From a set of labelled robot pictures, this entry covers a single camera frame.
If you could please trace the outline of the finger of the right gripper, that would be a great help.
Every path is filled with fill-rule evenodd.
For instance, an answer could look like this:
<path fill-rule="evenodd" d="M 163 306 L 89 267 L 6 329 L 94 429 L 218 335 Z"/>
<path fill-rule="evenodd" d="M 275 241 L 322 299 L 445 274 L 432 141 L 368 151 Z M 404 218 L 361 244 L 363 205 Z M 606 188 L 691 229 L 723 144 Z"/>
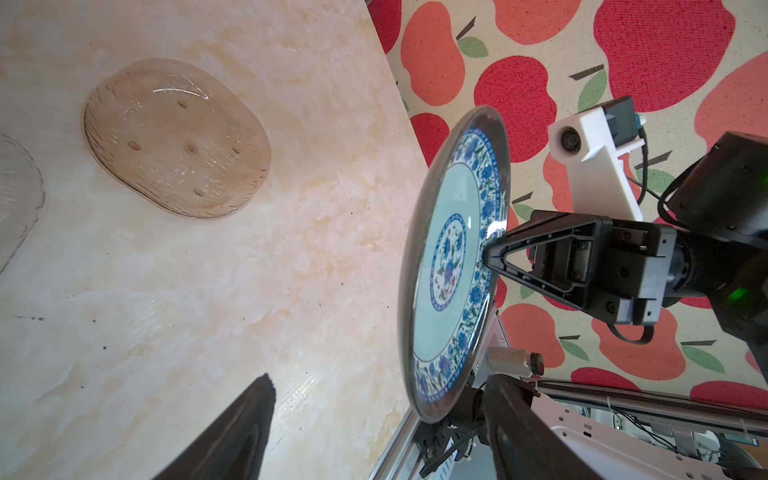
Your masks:
<path fill-rule="evenodd" d="M 612 220 L 535 210 L 528 222 L 491 241 L 485 267 L 570 308 L 586 311 Z"/>

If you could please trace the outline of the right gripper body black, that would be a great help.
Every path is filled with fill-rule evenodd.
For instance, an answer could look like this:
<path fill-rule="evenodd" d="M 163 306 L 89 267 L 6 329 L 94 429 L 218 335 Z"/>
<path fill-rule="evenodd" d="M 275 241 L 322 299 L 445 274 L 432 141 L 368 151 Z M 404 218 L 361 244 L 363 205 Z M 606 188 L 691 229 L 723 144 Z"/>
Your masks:
<path fill-rule="evenodd" d="M 577 308 L 612 325 L 653 327 L 663 304 L 690 274 L 687 233 L 657 223 L 615 220 L 588 270 L 584 305 Z"/>

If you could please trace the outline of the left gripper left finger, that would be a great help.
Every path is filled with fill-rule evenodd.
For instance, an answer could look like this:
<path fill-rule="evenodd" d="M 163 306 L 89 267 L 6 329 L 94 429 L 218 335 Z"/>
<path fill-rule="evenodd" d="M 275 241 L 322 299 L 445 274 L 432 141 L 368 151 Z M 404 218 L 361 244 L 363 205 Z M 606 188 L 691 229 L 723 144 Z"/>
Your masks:
<path fill-rule="evenodd" d="M 276 390 L 270 377 L 258 377 L 156 477 L 258 478 L 275 403 Z"/>

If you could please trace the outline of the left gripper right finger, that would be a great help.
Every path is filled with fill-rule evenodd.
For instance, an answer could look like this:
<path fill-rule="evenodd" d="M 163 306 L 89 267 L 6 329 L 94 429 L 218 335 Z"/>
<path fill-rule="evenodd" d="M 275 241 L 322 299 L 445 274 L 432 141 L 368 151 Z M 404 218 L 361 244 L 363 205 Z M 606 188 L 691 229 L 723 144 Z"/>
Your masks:
<path fill-rule="evenodd" d="M 498 479 L 597 479 L 551 428 L 533 412 L 540 393 L 517 378 L 488 378 L 482 400 L 487 438 Z"/>

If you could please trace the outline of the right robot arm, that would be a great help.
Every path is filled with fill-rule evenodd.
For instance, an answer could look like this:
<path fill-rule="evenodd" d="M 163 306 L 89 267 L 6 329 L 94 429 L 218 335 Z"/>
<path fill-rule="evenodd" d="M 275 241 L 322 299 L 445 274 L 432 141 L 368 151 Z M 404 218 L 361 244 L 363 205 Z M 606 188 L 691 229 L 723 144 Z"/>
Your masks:
<path fill-rule="evenodd" d="M 721 329 L 767 367 L 767 141 L 725 133 L 671 182 L 657 222 L 535 211 L 492 241 L 491 271 L 605 323 L 642 328 L 663 308 L 708 299 Z"/>

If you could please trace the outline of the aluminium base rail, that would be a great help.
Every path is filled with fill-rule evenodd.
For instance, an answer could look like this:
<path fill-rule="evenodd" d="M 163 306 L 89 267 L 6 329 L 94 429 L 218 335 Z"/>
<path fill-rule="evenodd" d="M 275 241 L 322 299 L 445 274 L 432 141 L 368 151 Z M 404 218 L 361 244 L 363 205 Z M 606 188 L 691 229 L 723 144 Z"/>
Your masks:
<path fill-rule="evenodd" d="M 602 407 L 638 428 L 662 425 L 678 434 L 741 430 L 766 437 L 767 417 L 749 409 L 645 395 L 596 385 L 527 382 L 491 371 L 480 388 L 463 362 L 456 391 L 435 417 L 409 398 L 410 409 L 371 476 L 398 479 L 434 474 L 478 440 L 492 451 L 499 479 L 764 479 L 757 467 L 721 466 L 694 457 L 686 446 L 664 450 L 594 419 L 575 404 Z"/>

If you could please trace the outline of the brown tinted glass plate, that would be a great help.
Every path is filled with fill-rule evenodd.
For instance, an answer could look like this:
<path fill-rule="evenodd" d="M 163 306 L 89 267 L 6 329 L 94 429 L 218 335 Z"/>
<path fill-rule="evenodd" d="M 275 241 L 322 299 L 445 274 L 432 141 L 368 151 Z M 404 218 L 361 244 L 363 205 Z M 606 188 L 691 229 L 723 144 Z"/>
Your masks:
<path fill-rule="evenodd" d="M 86 97 L 82 125 L 111 176 L 182 217 L 238 212 L 271 168 L 257 116 L 221 81 L 178 60 L 139 60 L 100 82 Z"/>

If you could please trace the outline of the clear glass plate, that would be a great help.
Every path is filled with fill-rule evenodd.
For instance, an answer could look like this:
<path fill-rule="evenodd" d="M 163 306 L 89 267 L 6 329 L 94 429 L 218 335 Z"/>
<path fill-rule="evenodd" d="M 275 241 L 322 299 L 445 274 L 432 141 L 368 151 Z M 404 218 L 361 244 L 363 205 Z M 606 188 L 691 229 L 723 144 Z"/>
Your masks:
<path fill-rule="evenodd" d="M 1 272 L 35 227 L 45 200 L 37 163 L 21 143 L 1 134 Z"/>

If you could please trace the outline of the blue floral ceramic plate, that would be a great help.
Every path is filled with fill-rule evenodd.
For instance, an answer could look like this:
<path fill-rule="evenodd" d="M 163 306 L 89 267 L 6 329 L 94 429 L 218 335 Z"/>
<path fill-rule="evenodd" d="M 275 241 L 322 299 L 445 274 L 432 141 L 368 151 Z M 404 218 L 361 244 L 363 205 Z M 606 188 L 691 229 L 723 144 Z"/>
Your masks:
<path fill-rule="evenodd" d="M 507 231 L 510 151 L 498 111 L 476 107 L 451 130 L 421 186 L 398 291 L 398 347 L 411 409 L 445 418 L 473 370 L 498 276 L 484 251 Z"/>

